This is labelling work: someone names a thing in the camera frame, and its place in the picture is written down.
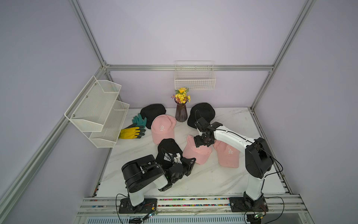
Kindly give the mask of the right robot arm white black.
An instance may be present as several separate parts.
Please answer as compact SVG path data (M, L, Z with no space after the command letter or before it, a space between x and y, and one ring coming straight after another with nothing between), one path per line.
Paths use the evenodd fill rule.
M264 178L274 163L266 140L262 137L244 137L219 122L209 124L197 121L195 126L199 132L199 135L194 137L196 147L210 146L214 141L221 141L245 155L245 168L249 173L249 180L244 196L252 201L261 198Z

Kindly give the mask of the black cap white patch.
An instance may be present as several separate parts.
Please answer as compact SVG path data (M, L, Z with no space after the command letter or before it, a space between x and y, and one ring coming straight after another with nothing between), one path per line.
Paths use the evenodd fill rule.
M158 154L155 161L162 169L169 169L175 163L181 163L182 153L174 139L163 139L158 145Z

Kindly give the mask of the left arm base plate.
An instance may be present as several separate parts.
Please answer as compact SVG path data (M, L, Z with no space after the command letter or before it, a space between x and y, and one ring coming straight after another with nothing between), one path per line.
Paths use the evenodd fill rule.
M122 198L118 206L119 214L147 214L155 211L158 200L156 198L145 198L144 202L133 206L129 198Z

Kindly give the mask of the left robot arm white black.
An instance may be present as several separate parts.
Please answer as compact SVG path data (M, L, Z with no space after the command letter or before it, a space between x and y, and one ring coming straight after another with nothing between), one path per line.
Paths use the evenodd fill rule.
M184 158L180 152L171 153L164 148L153 155L141 157L122 166L122 174L128 191L128 198L133 207L145 201L144 194L149 185L159 191L166 191L173 184L189 176L196 163L196 158Z

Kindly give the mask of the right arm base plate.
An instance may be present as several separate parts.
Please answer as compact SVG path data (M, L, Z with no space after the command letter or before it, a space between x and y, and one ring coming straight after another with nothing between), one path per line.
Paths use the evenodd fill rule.
M263 196L257 200L250 197L230 197L229 205L232 212L268 212L268 207Z

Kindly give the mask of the pink cap white R logo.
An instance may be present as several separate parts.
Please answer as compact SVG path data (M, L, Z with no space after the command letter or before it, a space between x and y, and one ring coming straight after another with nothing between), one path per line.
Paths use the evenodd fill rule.
M166 114L156 117L151 126L153 142L158 145L164 139L174 139L176 123L177 120L174 117Z

